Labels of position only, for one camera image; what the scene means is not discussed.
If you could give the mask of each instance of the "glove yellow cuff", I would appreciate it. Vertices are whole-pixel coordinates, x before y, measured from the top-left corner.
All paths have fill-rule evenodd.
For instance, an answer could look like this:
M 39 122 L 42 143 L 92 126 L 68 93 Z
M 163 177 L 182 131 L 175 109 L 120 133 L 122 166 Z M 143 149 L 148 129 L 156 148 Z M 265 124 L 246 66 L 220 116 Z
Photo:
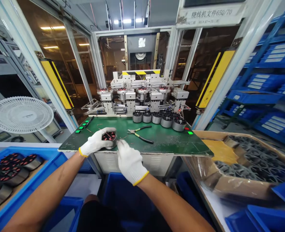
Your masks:
M 147 171 L 146 174 L 144 174 L 143 177 L 142 177 L 140 180 L 136 181 L 136 182 L 133 184 L 133 186 L 136 186 L 137 184 L 139 184 L 139 183 L 147 176 L 147 174 L 149 174 L 149 171 Z
M 81 156 L 86 157 L 86 158 L 88 157 L 88 156 L 82 154 L 80 148 L 78 150 L 79 150 L 79 153 L 80 153 Z

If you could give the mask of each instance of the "green workbench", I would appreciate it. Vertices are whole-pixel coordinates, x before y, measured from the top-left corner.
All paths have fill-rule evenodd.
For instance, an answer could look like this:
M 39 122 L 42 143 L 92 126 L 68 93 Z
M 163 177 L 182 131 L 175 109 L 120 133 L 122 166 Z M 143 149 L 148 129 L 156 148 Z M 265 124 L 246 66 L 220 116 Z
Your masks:
M 128 130 L 135 130 L 142 126 L 151 125 L 151 128 L 145 128 L 137 132 L 142 137 L 154 141 L 149 144 L 139 139 L 134 134 L 128 134 Z M 213 152 L 201 141 L 195 134 L 189 135 L 187 131 L 177 132 L 172 128 L 164 128 L 160 124 L 154 123 L 134 123 L 132 117 L 95 117 L 88 125 L 87 129 L 95 133 L 105 127 L 115 127 L 117 129 L 117 139 L 123 138 L 130 147 L 139 150 L 143 154 L 175 154 L 175 155 L 197 155 L 213 156 Z M 83 145 L 88 137 L 93 133 L 86 128 L 79 134 L 73 133 L 60 147 L 59 151 L 77 151 Z M 116 152 L 117 147 L 98 151 Z

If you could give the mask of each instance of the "fan grille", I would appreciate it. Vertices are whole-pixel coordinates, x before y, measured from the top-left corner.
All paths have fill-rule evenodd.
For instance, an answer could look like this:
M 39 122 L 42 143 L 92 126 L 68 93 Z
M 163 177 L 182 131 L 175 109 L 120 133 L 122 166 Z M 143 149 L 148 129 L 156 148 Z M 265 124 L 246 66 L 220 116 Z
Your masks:
M 0 101 L 0 130 L 27 134 L 46 128 L 53 120 L 53 110 L 32 97 L 11 97 Z

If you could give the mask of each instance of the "sign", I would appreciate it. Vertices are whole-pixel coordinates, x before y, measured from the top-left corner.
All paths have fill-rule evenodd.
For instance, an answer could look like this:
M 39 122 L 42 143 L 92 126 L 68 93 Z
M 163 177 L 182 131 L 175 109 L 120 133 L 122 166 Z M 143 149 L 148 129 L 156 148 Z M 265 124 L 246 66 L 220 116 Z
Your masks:
M 177 28 L 195 28 L 238 24 L 245 11 L 245 3 L 218 4 L 180 8 Z

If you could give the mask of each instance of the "person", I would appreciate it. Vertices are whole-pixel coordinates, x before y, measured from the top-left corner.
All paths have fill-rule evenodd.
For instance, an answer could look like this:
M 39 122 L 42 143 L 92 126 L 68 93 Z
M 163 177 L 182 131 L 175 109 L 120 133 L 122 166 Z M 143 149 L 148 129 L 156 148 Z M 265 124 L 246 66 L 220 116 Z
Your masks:
M 75 179 L 84 159 L 103 147 L 113 145 L 112 141 L 101 140 L 104 133 L 113 131 L 116 129 L 106 127 L 89 137 L 78 152 L 55 170 L 29 196 L 2 231 L 40 231 Z M 119 140 L 117 146 L 118 165 L 121 173 L 131 184 L 145 192 L 173 232 L 214 231 L 212 226 L 194 208 L 149 173 L 142 165 L 142 156 L 139 151 L 131 148 L 124 140 Z M 99 213 L 105 215 L 106 223 L 99 225 L 99 223 L 95 223 L 95 220 L 92 220 L 92 217 L 96 218 Z M 108 230 L 124 231 L 115 213 L 100 205 L 96 196 L 89 195 L 81 209 L 77 231 Z

